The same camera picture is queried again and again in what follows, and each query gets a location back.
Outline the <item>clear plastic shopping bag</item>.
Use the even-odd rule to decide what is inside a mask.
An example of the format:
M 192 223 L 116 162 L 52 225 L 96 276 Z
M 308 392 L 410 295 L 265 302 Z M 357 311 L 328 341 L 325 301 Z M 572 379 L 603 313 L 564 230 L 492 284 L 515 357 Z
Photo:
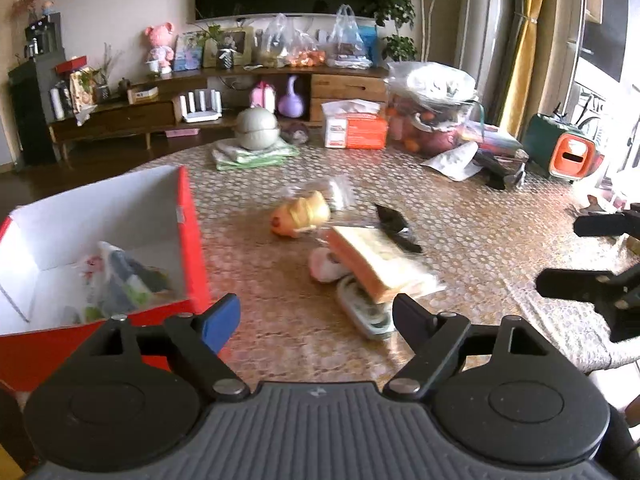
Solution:
M 337 12 L 328 40 L 326 65 L 349 70 L 367 70 L 372 66 L 366 46 L 360 36 L 352 7 L 342 4 Z

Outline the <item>bag of oranges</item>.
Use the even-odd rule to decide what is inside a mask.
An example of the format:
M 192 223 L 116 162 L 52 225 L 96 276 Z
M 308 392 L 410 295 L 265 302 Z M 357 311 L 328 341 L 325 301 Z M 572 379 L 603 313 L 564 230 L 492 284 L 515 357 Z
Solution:
M 306 32 L 294 26 L 292 18 L 280 13 L 262 32 L 258 63 L 263 66 L 314 67 L 326 64 L 326 51 Z

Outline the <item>grey-green round ceramic pot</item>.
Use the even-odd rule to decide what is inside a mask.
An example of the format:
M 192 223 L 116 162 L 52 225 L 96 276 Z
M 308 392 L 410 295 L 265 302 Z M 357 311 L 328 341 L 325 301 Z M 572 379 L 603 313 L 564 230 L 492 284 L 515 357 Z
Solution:
M 270 148 L 280 138 L 277 117 L 262 107 L 250 107 L 235 119 L 234 134 L 242 148 L 260 151 Z

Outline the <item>black clip object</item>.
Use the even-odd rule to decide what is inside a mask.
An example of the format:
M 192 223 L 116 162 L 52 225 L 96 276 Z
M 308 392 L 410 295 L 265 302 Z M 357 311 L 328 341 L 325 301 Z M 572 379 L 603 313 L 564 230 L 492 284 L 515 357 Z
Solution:
M 525 181 L 526 161 L 514 157 L 503 157 L 485 150 L 478 150 L 474 162 L 487 176 L 486 184 L 498 191 L 521 188 Z

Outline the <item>purple gourd-shaped bottle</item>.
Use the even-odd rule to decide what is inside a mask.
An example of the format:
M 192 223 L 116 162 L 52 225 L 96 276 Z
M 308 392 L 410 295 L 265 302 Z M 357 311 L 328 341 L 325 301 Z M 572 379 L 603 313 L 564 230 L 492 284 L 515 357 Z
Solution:
M 288 77 L 286 91 L 278 101 L 278 111 L 286 118 L 301 118 L 305 111 L 305 103 L 295 91 L 296 75 Z

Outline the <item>red cardboard box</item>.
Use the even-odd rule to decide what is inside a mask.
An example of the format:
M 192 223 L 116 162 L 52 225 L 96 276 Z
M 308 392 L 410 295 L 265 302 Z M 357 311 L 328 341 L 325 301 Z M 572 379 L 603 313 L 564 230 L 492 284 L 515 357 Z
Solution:
M 1 385 L 35 390 L 114 313 L 138 325 L 212 297 L 184 167 L 75 188 L 1 223 Z

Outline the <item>bagged marker pens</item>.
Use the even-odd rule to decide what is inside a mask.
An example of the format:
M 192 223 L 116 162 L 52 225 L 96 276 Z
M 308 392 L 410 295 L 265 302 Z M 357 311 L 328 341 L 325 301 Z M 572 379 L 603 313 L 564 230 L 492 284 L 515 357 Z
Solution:
M 158 307 L 176 296 L 168 275 L 145 266 L 122 248 L 99 242 L 96 253 L 77 264 L 84 300 L 76 308 L 80 322 Z

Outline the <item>yellow curtain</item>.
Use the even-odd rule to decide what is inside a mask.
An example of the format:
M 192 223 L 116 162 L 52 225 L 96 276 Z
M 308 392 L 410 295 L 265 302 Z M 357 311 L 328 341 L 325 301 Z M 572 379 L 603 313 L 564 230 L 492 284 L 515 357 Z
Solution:
M 512 32 L 501 77 L 499 126 L 518 136 L 535 64 L 537 23 L 544 0 L 514 0 Z

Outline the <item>folded green white cloth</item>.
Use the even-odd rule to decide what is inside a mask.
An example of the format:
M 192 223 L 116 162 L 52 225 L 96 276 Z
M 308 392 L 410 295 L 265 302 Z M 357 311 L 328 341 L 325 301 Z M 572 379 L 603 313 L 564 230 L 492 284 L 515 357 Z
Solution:
M 282 139 L 278 139 L 270 148 L 258 151 L 242 148 L 236 139 L 218 140 L 212 147 L 212 157 L 218 171 L 280 166 L 298 155 L 299 149 Z

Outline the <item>green orange pet carrier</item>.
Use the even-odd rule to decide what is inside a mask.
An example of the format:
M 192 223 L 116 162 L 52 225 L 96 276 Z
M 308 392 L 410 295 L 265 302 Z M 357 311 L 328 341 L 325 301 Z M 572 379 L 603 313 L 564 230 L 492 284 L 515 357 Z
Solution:
M 564 180 L 589 177 L 604 159 L 596 142 L 582 130 L 543 114 L 529 119 L 521 142 L 529 159 L 544 174 Z

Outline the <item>black packet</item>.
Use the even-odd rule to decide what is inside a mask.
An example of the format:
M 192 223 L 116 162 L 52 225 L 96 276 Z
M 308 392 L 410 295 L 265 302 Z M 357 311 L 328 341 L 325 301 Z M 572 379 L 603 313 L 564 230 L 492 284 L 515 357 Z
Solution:
M 380 204 L 375 204 L 375 209 L 380 229 L 392 242 L 409 254 L 422 252 L 413 230 L 399 211 Z

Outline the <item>bagged toast bread slice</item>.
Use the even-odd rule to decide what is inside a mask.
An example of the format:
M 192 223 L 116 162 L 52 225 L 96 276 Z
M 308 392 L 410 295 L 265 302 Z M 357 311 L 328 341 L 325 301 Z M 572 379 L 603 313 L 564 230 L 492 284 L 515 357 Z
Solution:
M 388 304 L 398 294 L 421 298 L 445 289 L 435 274 L 378 229 L 330 226 L 326 242 L 375 304 Z

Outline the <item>pink bear plush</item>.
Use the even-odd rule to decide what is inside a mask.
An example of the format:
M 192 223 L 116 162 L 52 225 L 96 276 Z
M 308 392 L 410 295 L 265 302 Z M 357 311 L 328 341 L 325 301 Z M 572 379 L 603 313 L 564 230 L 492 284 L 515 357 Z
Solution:
M 146 62 L 153 74 L 164 76 L 171 73 L 171 63 L 175 57 L 174 49 L 171 47 L 174 29 L 174 24 L 166 22 L 149 26 L 144 31 L 151 46 Z

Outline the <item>white wifi router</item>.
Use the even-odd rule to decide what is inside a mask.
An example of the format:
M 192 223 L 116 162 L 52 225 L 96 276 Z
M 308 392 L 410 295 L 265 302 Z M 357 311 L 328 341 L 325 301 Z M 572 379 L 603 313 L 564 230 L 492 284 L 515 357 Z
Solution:
M 215 89 L 193 90 L 179 96 L 181 119 L 187 124 L 214 122 L 222 117 L 221 93 Z

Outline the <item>green indoor tree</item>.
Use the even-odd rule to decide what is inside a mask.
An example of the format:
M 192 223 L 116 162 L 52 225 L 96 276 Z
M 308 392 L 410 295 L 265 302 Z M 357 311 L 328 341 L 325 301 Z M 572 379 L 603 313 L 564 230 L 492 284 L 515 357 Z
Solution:
M 384 61 L 426 62 L 431 54 L 432 21 L 437 0 L 375 0 L 373 16 L 379 28 L 390 25 L 382 39 Z

